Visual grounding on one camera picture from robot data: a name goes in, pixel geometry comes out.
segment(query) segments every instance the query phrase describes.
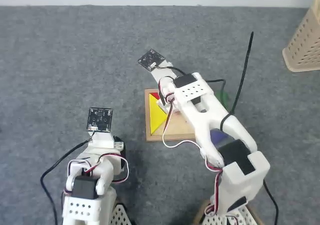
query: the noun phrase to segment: circuit board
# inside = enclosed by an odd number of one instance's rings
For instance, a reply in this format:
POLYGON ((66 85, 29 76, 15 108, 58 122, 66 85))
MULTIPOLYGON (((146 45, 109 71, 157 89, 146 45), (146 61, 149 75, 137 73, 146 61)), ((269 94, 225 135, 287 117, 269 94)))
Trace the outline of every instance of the circuit board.
POLYGON ((111 108, 90 107, 86 129, 91 132, 110 133, 112 112, 111 108))
POLYGON ((145 55, 143 55, 138 63, 142 65, 149 72, 158 67, 166 58, 153 49, 150 49, 145 55))

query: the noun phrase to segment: white wire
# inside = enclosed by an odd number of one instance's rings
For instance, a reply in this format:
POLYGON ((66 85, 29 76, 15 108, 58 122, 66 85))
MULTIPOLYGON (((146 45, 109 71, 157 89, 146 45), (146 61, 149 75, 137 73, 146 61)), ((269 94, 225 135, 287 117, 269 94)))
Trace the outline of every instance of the white wire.
POLYGON ((165 127, 164 130, 163 130, 163 134, 162 134, 162 142, 163 142, 163 144, 164 144, 167 148, 169 148, 169 149, 174 149, 174 148, 180 146, 180 145, 183 144, 183 143, 191 143, 191 144, 196 145, 196 146, 199 148, 199 150, 200 150, 200 149, 201 149, 200 145, 197 144, 197 143, 194 142, 194 141, 191 141, 191 140, 183 140, 183 141, 181 141, 181 142, 179 142, 179 143, 177 143, 176 145, 173 145, 173 146, 169 146, 169 145, 166 144, 166 142, 165 142, 165 133, 166 133, 166 131, 167 131, 167 128, 169 127, 169 123, 170 123, 170 120, 171 120, 172 113, 173 113, 173 112, 171 111, 171 113, 168 115, 168 116, 169 116, 168 122, 167 122, 167 124, 166 124, 166 127, 165 127))
MULTIPOLYGON (((199 145, 198 143, 196 143, 195 141, 191 141, 191 140, 183 140, 183 141, 178 142, 176 145, 173 145, 173 146, 169 146, 168 144, 166 144, 166 142, 165 142, 165 133, 166 133, 166 131, 167 131, 167 128, 169 127, 169 123, 170 123, 171 116, 172 116, 172 111, 171 111, 171 113, 170 113, 168 116, 169 116, 168 122, 167 122, 166 127, 164 128, 163 134, 162 134, 162 142, 163 142, 163 144, 164 144, 167 148, 169 148, 169 149, 174 149, 174 148, 180 146, 180 145, 183 144, 183 143, 191 143, 191 144, 196 145, 196 146, 198 147, 198 149, 201 150, 200 145, 199 145)), ((219 168, 217 168, 217 169, 212 169, 212 168, 210 168, 210 167, 208 166, 208 158, 207 158, 207 156, 204 156, 204 164, 205 164, 205 167, 206 167, 209 171, 211 171, 211 172, 220 172, 220 171, 221 171, 219 168)))
POLYGON ((125 161, 126 170, 127 170, 126 177, 125 177, 124 179, 121 179, 120 181, 113 181, 113 183, 114 183, 114 184, 120 184, 120 183, 125 182, 125 181, 128 179, 129 173, 130 173, 128 160, 125 159, 124 157, 120 156, 120 155, 115 155, 115 154, 106 154, 106 155, 103 155, 100 159, 102 159, 103 157, 106 157, 106 156, 120 158, 120 159, 122 159, 122 160, 125 161))
POLYGON ((69 174, 70 174, 70 170, 69 170, 69 168, 71 168, 71 163, 73 163, 73 162, 85 162, 87 165, 88 165, 88 167, 90 168, 90 162, 88 162, 87 160, 85 160, 85 159, 72 159, 72 160, 70 160, 69 162, 68 162, 68 166, 67 166, 67 169, 66 169, 66 175, 67 176, 69 176, 69 174))

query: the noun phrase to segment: robotic arm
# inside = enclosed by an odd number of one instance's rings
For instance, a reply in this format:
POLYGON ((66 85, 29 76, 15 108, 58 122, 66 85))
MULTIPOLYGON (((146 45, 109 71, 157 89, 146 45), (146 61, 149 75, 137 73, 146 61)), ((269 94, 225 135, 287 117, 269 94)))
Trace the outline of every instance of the robotic arm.
POLYGON ((173 72, 177 68, 152 49, 138 63, 157 81, 158 105, 168 113, 167 121, 171 113, 181 112, 194 129, 206 165, 213 165, 212 171, 218 172, 211 197, 214 209, 209 212, 226 216, 253 200, 270 164, 239 120, 228 113, 198 72, 177 76, 173 72))
POLYGON ((109 225, 116 201, 111 183, 129 175, 125 145, 110 133, 112 109, 92 107, 87 130, 91 141, 68 163, 63 203, 63 225, 109 225), (114 180, 127 167, 127 175, 114 180))

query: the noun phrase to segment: gray carpet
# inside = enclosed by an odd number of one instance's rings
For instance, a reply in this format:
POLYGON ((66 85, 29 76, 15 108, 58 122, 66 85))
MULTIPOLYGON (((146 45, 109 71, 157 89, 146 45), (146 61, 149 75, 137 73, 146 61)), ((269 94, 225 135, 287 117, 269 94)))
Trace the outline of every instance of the gray carpet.
MULTIPOLYGON (((53 224, 41 174, 88 138, 90 106, 114 108, 131 174, 115 188, 139 225, 190 224, 214 176, 191 145, 146 142, 136 64, 149 48, 186 72, 227 79, 234 98, 251 31, 251 58, 236 115, 271 164, 280 225, 319 224, 320 73, 292 73, 282 49, 305 9, 223 7, 0 7, 0 224, 53 224)), ((67 160, 45 180, 60 213, 67 160)), ((262 189, 252 203, 266 225, 262 189)))

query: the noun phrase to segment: red wire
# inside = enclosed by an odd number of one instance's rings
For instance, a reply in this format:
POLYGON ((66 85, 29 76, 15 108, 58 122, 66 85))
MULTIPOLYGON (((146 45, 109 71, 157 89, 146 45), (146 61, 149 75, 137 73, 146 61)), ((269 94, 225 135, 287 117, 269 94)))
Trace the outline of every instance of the red wire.
POLYGON ((171 113, 172 113, 172 110, 174 108, 174 105, 172 104, 172 102, 174 101, 175 99, 173 98, 171 101, 170 101, 170 109, 169 109, 169 112, 168 112, 168 116, 166 118, 166 121, 165 121, 165 125, 164 125, 164 128, 163 128, 163 132, 165 132, 167 126, 168 126, 168 122, 169 122, 169 118, 171 116, 171 113))
POLYGON ((237 218, 236 216, 233 216, 233 215, 227 215, 226 217, 234 218, 234 219, 235 219, 235 223, 236 223, 236 225, 239 225, 238 218, 237 218))
POLYGON ((168 101, 167 101, 168 97, 169 97, 170 95, 173 95, 173 94, 175 94, 175 93, 174 93, 174 92, 169 92, 167 95, 165 95, 164 100, 165 100, 166 102, 168 102, 168 101))
POLYGON ((108 153, 104 153, 102 155, 100 155, 100 157, 98 158, 98 163, 96 165, 94 165, 93 167, 91 167, 90 169, 88 169, 87 171, 85 171, 86 174, 92 172, 100 163, 99 163, 99 160, 103 157, 103 156, 106 156, 106 155, 113 155, 113 156, 116 156, 116 157, 120 157, 122 158, 122 156, 120 156, 118 153, 113 153, 113 152, 108 152, 108 153))

